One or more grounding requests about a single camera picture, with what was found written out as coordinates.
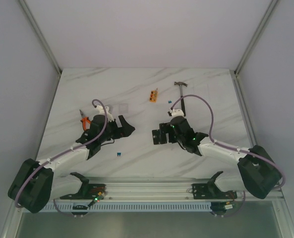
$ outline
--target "marble surface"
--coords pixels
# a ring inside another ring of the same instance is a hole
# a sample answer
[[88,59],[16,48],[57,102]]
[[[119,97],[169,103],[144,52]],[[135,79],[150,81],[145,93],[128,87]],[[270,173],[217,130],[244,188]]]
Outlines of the marble surface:
[[[73,168],[89,177],[187,177],[210,178],[215,172],[237,170],[213,158],[199,157],[180,149],[178,144],[153,145],[153,129],[170,121],[167,114],[179,98],[175,81],[188,87],[183,93],[205,98],[213,108],[213,136],[217,140],[249,147],[249,140],[228,69],[199,68],[66,68],[63,70],[38,158],[65,150],[83,132],[79,109],[92,119],[94,98],[112,107],[117,119],[122,112],[136,131],[114,144],[102,147],[90,160]],[[156,103],[149,102],[158,88]],[[185,100],[187,119],[195,131],[207,133],[208,108],[200,100]]]

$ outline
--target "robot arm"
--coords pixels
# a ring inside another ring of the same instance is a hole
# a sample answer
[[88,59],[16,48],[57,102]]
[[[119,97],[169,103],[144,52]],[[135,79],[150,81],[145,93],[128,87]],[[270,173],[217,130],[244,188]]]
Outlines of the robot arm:
[[[255,145],[253,148],[237,148],[235,151],[223,148],[217,144],[217,141],[212,142],[208,134],[194,132],[187,119],[184,118],[182,110],[173,109],[169,115],[173,117],[170,122],[161,123],[159,130],[152,131],[154,144],[166,144],[166,134],[169,134],[169,143],[177,142],[189,153],[237,165],[240,176],[219,173],[215,178],[215,185],[220,191],[246,188],[255,197],[264,199],[281,179],[281,174],[272,165],[252,155],[242,153],[242,151],[252,152],[273,162],[263,147]],[[236,148],[225,143],[222,145]]]
[[102,143],[108,140],[116,140],[130,136],[135,128],[129,125],[123,116],[119,116],[121,127],[117,126],[116,120],[107,113],[108,122],[101,136],[90,144],[86,144],[95,138],[102,130],[105,123],[103,108],[97,106],[99,114],[94,116],[90,128],[81,135],[71,146],[71,152],[62,155],[56,160],[41,158],[34,161],[28,159],[23,162],[9,191],[8,196],[15,200],[19,189],[36,168],[44,165],[28,182],[22,191],[18,203],[32,213],[39,212],[50,199],[58,198],[67,194],[78,193],[80,197],[88,192],[89,180],[78,173],[69,173],[69,169],[78,163],[86,161],[97,154]]

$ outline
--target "black bracket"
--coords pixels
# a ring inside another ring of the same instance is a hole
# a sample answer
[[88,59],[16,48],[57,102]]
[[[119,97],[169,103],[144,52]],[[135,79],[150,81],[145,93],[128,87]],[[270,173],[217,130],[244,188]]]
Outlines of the black bracket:
[[192,184],[192,194],[195,200],[204,200],[204,199],[231,199],[234,200],[237,198],[236,191],[220,191],[216,185],[216,178],[223,173],[219,171],[214,174],[207,183],[193,183]]
[[68,194],[63,197],[60,197],[62,200],[93,200],[95,197],[98,196],[99,192],[105,192],[106,185],[103,183],[92,183],[87,184],[87,189],[75,193],[75,194]]
[[177,142],[175,132],[172,126],[170,122],[167,122],[167,123],[159,124],[159,130],[152,130],[153,144],[154,145],[166,144],[168,142],[167,134],[169,137],[169,143]]

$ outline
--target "metal frame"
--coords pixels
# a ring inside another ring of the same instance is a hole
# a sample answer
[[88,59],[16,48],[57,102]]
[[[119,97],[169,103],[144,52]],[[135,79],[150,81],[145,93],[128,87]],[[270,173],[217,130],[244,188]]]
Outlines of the metal frame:
[[17,209],[14,202],[11,203],[6,221],[3,226],[1,238],[14,238],[18,232],[23,209]]
[[[24,13],[26,14],[28,21],[30,22],[32,28],[34,29],[45,53],[47,54],[50,62],[53,64],[59,76],[61,76],[62,70],[60,69],[54,54],[52,53],[46,39],[44,38],[33,14],[31,13],[25,0],[19,0],[20,6],[22,7]],[[243,66],[245,65],[247,59],[249,58],[254,46],[260,39],[264,29],[269,22],[279,0],[272,0],[261,19],[252,39],[250,40],[237,68],[235,71],[231,71],[236,95],[240,105],[240,109],[243,115],[243,120],[247,130],[247,134],[252,145],[256,144],[256,137],[247,110],[247,105],[245,103],[243,91],[238,80],[238,75],[241,72]],[[195,204],[198,200],[194,200],[192,195],[187,192],[190,185],[195,182],[204,182],[204,179],[186,179],[186,178],[137,178],[135,181],[128,178],[91,178],[91,182],[94,181],[104,181],[107,186],[107,196],[101,204],[115,204],[115,202],[165,202],[168,203],[179,203],[179,204]],[[284,238],[294,238],[294,225],[291,220],[291,216],[288,211],[288,207],[284,201],[284,197],[281,191],[272,191],[266,198],[273,202],[274,212],[278,221],[279,229]],[[255,197],[247,193],[246,200],[256,201]],[[58,200],[58,204],[66,203],[66,201]],[[210,203],[210,200],[203,200],[204,203]],[[12,238],[16,236],[19,228],[21,216],[24,209],[17,209],[11,204],[4,228],[2,231],[2,238]]]
[[264,16],[262,17],[256,31],[254,32],[244,54],[242,55],[238,66],[235,70],[235,75],[236,77],[239,75],[239,73],[241,72],[242,68],[244,67],[245,63],[247,62],[249,56],[251,55],[251,52],[253,51],[254,47],[256,46],[258,40],[260,39],[262,33],[264,32],[271,16],[273,15],[276,6],[278,5],[280,0],[271,0]]
[[28,4],[26,3],[25,0],[19,0],[19,4],[20,4],[23,12],[25,13],[27,20],[29,21],[31,27],[33,28],[34,32],[36,33],[36,36],[37,36],[38,40],[40,41],[41,47],[43,48],[44,52],[46,53],[49,61],[52,63],[52,65],[53,65],[54,69],[56,70],[56,72],[58,73],[58,75],[61,76],[62,70],[60,69],[59,64],[58,64],[53,52],[51,51],[48,42],[46,41],[36,20],[34,19],[34,16],[32,15]]

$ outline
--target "purple cable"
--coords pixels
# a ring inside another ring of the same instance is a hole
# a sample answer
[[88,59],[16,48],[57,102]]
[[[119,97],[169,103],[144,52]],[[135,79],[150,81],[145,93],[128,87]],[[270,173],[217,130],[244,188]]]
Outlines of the purple cable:
[[242,210],[242,208],[243,208],[243,206],[244,206],[244,203],[245,203],[245,201],[246,201],[246,193],[245,193],[245,191],[243,191],[242,192],[243,193],[243,195],[242,195],[242,202],[241,202],[241,205],[240,205],[240,207],[238,208],[238,210],[237,211],[235,211],[234,213],[231,213],[231,214],[229,214],[229,215],[217,215],[215,212],[211,212],[214,216],[216,216],[216,217],[222,217],[222,218],[227,218],[227,217],[232,217],[232,216],[234,216],[234,215],[236,215],[238,212],[240,212],[241,210]]
[[[172,107],[171,107],[171,110],[174,108],[174,106],[180,101],[182,100],[183,98],[186,98],[186,97],[195,97],[195,98],[198,98],[200,100],[202,100],[206,105],[207,107],[209,108],[210,112],[211,112],[211,126],[210,126],[210,129],[209,129],[209,132],[208,132],[208,136],[210,137],[210,140],[215,143],[216,145],[218,146],[221,146],[225,149],[229,149],[229,150],[233,150],[233,151],[236,151],[237,152],[237,148],[234,148],[234,147],[231,147],[231,146],[227,146],[227,145],[223,145],[217,141],[215,141],[212,137],[212,130],[213,130],[213,124],[214,124],[214,114],[213,114],[213,110],[211,108],[211,106],[208,104],[208,102],[204,99],[204,98],[201,98],[197,95],[194,95],[194,94],[189,94],[189,95],[185,95],[183,97],[180,97],[175,103],[173,103]],[[275,163],[271,162],[270,160],[267,160],[266,158],[260,156],[260,155],[257,155],[255,153],[252,153],[250,151],[245,151],[245,150],[240,150],[239,152],[242,152],[242,153],[245,153],[247,155],[251,155],[253,157],[257,157],[258,159],[270,164],[271,166],[273,166],[276,170],[279,171],[279,173],[281,173],[281,176],[282,176],[282,182],[280,185],[274,187],[273,189],[278,189],[278,188],[281,188],[283,185],[285,185],[286,183],[286,176],[285,176],[285,173],[282,171],[282,169],[280,169],[280,167],[278,165],[276,165]]]
[[[97,140],[98,137],[100,137],[100,136],[103,134],[103,132],[104,132],[106,126],[107,126],[107,111],[106,111],[106,108],[105,108],[104,104],[103,104],[100,100],[98,100],[98,99],[93,99],[93,101],[92,101],[92,105],[93,105],[94,107],[96,107],[96,105],[94,104],[94,102],[98,102],[98,103],[103,107],[103,109],[104,109],[104,114],[105,114],[105,123],[104,123],[104,126],[103,126],[101,132],[99,132],[99,134],[98,134],[94,139],[91,139],[90,141],[87,141],[85,144],[75,146],[75,147],[73,148],[73,150],[77,150],[77,149],[79,149],[79,148],[82,148],[82,147],[84,147],[84,146],[86,146],[86,145],[92,143],[93,141]],[[65,154],[67,154],[67,153],[69,153],[69,152],[71,152],[71,151],[72,151],[71,149],[65,150],[65,151],[59,153],[58,155],[55,155],[53,158],[50,159],[50,161],[52,162],[52,161],[58,159],[59,157],[65,155]],[[16,208],[22,208],[22,206],[20,206],[20,205],[18,204],[18,201],[19,201],[19,197],[21,196],[22,191],[24,190],[24,188],[26,187],[26,185],[29,183],[29,181],[33,178],[33,176],[34,176],[34,175],[35,175],[35,174],[36,174],[41,168],[43,168],[45,165],[47,165],[47,164],[49,164],[49,163],[50,163],[49,161],[46,161],[46,162],[44,162],[43,164],[41,164],[38,168],[35,169],[35,171],[33,171],[33,172],[30,174],[30,176],[27,178],[27,180],[23,183],[23,185],[22,185],[21,188],[19,189],[19,191],[18,191],[18,193],[17,193],[17,195],[16,195],[16,198],[15,198],[15,200],[14,200],[14,205],[15,205]]]

